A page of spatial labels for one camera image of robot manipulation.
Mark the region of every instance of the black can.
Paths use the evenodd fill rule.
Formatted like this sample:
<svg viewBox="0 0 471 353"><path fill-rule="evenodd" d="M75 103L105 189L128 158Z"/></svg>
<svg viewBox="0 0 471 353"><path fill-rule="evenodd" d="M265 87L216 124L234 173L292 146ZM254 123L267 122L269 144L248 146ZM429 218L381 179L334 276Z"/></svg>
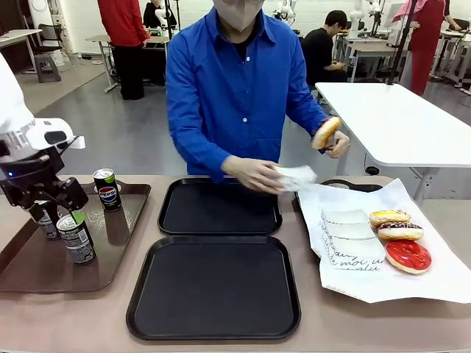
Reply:
<svg viewBox="0 0 471 353"><path fill-rule="evenodd" d="M57 230L74 263L89 263L95 258L93 241L85 221L77 224L72 215L65 215L57 222Z"/></svg>
<svg viewBox="0 0 471 353"><path fill-rule="evenodd" d="M107 212L117 211L121 208L121 197L119 197L118 185L116 184L115 172L113 169L103 168L93 173L96 191L103 208Z"/></svg>
<svg viewBox="0 0 471 353"><path fill-rule="evenodd" d="M37 201L36 203L43 209L43 217L39 220L38 224L46 233L46 238L50 240L60 239L56 224L62 217L62 214L59 212L58 206L50 201Z"/></svg>

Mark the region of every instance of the donut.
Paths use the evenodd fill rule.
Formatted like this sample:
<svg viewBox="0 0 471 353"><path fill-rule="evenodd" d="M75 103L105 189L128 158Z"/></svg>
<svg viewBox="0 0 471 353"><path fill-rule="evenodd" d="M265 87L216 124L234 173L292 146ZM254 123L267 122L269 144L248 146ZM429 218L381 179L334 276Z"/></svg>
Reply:
<svg viewBox="0 0 471 353"><path fill-rule="evenodd" d="M379 211L369 215L369 222L372 226L379 226L388 222L409 222L411 216L403 211Z"/></svg>
<svg viewBox="0 0 471 353"><path fill-rule="evenodd" d="M314 138L312 139L312 148L313 149L324 149L327 147L327 142L335 131L341 126L341 121L336 116L333 116L330 119L325 119L322 122L322 125L316 131Z"/></svg>
<svg viewBox="0 0 471 353"><path fill-rule="evenodd" d="M428 250L412 240L389 241L386 244L386 259L394 267L410 274L421 274L432 263Z"/></svg>
<svg viewBox="0 0 471 353"><path fill-rule="evenodd" d="M383 240L419 240L424 236L424 229L406 222L388 222L378 227L378 235Z"/></svg>

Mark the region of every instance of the brown tray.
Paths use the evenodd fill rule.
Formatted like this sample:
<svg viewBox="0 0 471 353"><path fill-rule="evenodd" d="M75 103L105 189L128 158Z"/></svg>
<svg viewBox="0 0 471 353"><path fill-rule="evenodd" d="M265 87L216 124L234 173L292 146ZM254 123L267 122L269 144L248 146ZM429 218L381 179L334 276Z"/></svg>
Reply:
<svg viewBox="0 0 471 353"><path fill-rule="evenodd" d="M88 292L109 285L151 189L146 184L118 184L123 207L112 213L103 212L94 183L83 185L89 198L85 219L96 252L91 263L74 264L64 243L46 239L30 219L0 253L0 292Z"/></svg>

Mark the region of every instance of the hand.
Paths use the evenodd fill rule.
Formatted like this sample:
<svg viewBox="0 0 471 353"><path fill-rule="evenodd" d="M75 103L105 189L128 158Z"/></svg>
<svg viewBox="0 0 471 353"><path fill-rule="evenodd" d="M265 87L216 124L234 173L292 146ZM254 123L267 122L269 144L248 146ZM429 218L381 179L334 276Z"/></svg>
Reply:
<svg viewBox="0 0 471 353"><path fill-rule="evenodd" d="M340 158L350 146L350 139L343 132L335 131L333 134L333 146L328 146L326 152L330 158Z"/></svg>
<svg viewBox="0 0 471 353"><path fill-rule="evenodd" d="M282 175L273 169L276 165L268 160L229 156L222 163L221 170L250 190L279 194L283 191L283 184L277 181Z"/></svg>

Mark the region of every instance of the blue shirt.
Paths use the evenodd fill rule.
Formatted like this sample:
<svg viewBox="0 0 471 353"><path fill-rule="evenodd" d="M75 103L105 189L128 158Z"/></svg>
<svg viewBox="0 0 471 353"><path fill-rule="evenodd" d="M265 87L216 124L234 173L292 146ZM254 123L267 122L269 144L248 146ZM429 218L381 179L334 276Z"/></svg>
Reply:
<svg viewBox="0 0 471 353"><path fill-rule="evenodd" d="M215 8L170 42L169 129L189 174L221 179L231 154L277 162L285 115L309 134L326 118L306 84L298 37L259 16L245 60L219 31Z"/></svg>

